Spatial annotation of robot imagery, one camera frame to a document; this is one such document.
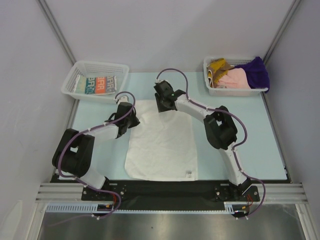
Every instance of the black mounting plate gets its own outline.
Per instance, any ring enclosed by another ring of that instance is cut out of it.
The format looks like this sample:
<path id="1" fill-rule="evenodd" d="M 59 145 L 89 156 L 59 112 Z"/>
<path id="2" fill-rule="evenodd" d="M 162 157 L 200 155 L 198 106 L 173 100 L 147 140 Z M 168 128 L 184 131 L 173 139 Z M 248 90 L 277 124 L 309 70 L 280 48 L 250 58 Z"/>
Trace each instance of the black mounting plate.
<path id="1" fill-rule="evenodd" d="M 251 185 L 243 195 L 234 195 L 228 182 L 198 180 L 192 182 L 159 182 L 144 180 L 111 180 L 110 191 L 121 196 L 121 210 L 145 211 L 216 211 L 224 202 L 260 201 L 258 188 Z M 84 187 L 83 201 L 113 201 L 110 194 Z"/>

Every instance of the folded white towel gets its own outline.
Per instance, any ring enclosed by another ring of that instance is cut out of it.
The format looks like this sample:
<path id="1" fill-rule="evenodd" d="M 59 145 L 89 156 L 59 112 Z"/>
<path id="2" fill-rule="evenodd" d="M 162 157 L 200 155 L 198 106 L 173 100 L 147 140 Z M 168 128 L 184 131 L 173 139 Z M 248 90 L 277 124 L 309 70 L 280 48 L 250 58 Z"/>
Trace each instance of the folded white towel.
<path id="1" fill-rule="evenodd" d="M 155 100 L 138 100 L 140 124 L 131 130 L 124 168 L 135 179 L 195 181 L 198 157 L 191 116 L 178 111 L 158 113 Z"/>

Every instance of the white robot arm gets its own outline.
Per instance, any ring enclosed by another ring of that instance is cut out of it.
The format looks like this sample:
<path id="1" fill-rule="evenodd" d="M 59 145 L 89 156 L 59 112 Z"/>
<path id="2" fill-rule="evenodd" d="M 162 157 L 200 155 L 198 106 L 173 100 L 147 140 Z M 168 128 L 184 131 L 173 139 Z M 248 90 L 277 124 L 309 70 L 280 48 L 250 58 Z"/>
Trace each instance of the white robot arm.
<path id="1" fill-rule="evenodd" d="M 106 122 L 111 122 L 120 119 L 132 108 L 132 104 L 128 102 L 128 97 L 122 97 L 118 102 L 117 112 L 113 113 Z M 70 173 L 80 179 L 85 184 L 96 189 L 101 189 L 105 181 L 108 179 L 100 174 L 92 165 L 92 154 L 95 147 L 101 143 L 117 139 L 127 132 L 127 129 L 133 128 L 139 124 L 136 118 L 136 111 L 133 111 L 122 120 L 109 124 L 101 128 L 90 130 L 87 133 L 81 134 L 74 140 L 62 157 L 61 170 Z M 58 168 L 60 155 L 70 141 L 79 131 L 67 129 L 55 151 L 52 159 L 52 164 Z"/>
<path id="2" fill-rule="evenodd" d="M 222 155 L 230 183 L 239 186 L 246 182 L 247 178 L 240 172 L 232 150 L 237 140 L 236 133 L 238 132 L 232 118 L 227 114 L 208 110 L 215 109 L 215 107 L 203 109 L 191 103 L 184 91 L 174 91 L 171 85 L 165 80 L 156 83 L 154 88 L 156 91 L 155 98 L 158 111 L 181 111 L 204 123 L 209 143 L 218 149 Z M 228 111 L 224 106 L 221 106 L 219 109 Z M 236 150 L 234 151 L 241 166 L 239 155 Z"/>

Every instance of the purple cloth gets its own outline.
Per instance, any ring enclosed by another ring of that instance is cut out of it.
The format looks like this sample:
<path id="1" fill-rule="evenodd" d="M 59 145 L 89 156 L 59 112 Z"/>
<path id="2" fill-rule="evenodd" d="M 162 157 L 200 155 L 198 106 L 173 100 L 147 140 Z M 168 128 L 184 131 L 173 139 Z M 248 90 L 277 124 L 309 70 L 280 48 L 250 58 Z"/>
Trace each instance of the purple cloth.
<path id="1" fill-rule="evenodd" d="M 266 91 L 269 92 L 270 80 L 268 72 L 264 65 L 264 62 L 259 56 L 256 56 L 251 62 L 247 64 L 237 65 L 234 68 L 242 68 L 245 71 L 246 79 L 250 88 L 252 89 L 263 89 L 268 88 Z"/>

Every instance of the folded cloth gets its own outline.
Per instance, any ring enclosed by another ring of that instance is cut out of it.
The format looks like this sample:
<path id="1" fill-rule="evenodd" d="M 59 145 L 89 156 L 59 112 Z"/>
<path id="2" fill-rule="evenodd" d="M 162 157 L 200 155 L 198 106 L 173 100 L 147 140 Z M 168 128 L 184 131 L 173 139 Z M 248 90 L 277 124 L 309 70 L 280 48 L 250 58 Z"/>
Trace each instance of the folded cloth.
<path id="1" fill-rule="evenodd" d="M 269 92 L 270 79 L 264 61 L 260 57 L 256 56 L 251 62 L 237 65 L 234 68 L 241 68 L 245 71 L 246 79 L 252 89 L 268 88 L 266 93 Z"/>
<path id="2" fill-rule="evenodd" d="M 124 169 L 134 179 L 195 181 L 198 155 L 191 116 L 158 112 L 155 100 L 137 100 L 140 124 L 131 129 Z"/>
<path id="3" fill-rule="evenodd" d="M 248 85 L 246 72 L 242 68 L 229 70 L 226 75 L 220 78 L 217 88 L 221 87 L 228 89 L 251 89 Z"/>
<path id="4" fill-rule="evenodd" d="M 233 68 L 234 67 L 231 66 L 224 58 L 219 58 L 211 62 L 207 68 L 209 86 L 211 88 L 215 88 L 219 79 L 226 75 L 228 70 Z"/>
<path id="5" fill-rule="evenodd" d="M 77 94 L 107 95 L 117 90 L 116 76 L 85 77 L 78 75 L 73 87 Z"/>

